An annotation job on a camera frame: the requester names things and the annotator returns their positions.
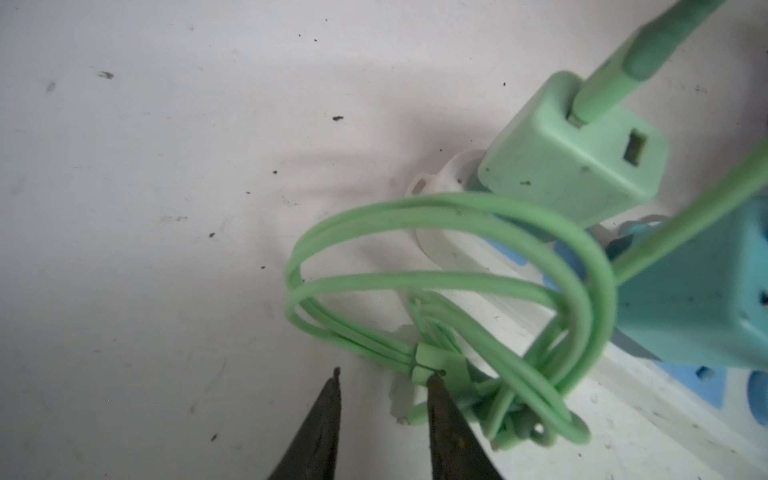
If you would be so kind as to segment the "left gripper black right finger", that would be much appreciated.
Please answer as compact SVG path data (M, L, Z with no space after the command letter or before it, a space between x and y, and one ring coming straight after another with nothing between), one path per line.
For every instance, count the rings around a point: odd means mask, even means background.
M427 412L432 478L502 480L450 396L442 377L427 381Z

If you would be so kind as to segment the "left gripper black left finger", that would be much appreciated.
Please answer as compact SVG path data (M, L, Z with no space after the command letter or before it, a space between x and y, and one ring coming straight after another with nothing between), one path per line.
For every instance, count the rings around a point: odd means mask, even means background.
M336 367L269 480L335 478L341 405L340 368Z

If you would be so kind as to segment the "white blue power strip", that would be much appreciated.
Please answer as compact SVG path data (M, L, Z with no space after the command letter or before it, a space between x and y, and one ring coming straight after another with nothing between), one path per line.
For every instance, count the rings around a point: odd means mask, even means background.
M479 165L483 150L455 155L436 174L419 173L406 189L406 196L439 192L459 192ZM441 269L460 272L486 272L544 284L542 274L530 263L518 265L485 240L461 232L416 230L418 244L425 255ZM505 345L524 353L531 340L525 334L539 333L553 316L538 304L495 294L449 291L453 301L470 307L489 307L490 320L471 313ZM608 344L590 377L618 399L649 419L661 431L730 479L767 479L767 426L758 424L749 408L747 386L751 370L713 369L713 376L698 378L700 367L674 368L700 385L715 385L722 393L717 407L663 367L631 353L629 339L619 345Z

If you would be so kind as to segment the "teal charger adapter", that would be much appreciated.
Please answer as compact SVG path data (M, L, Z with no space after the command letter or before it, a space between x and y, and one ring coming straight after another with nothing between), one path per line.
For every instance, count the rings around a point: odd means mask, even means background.
M766 369L766 197L624 283L616 325L666 363Z

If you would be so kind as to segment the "green charger adapter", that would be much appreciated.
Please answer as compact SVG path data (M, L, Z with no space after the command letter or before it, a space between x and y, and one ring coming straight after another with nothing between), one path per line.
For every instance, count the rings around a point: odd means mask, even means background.
M624 106L577 127L577 75L550 76L493 140L476 170L485 190L557 212L586 228L657 195L666 135Z

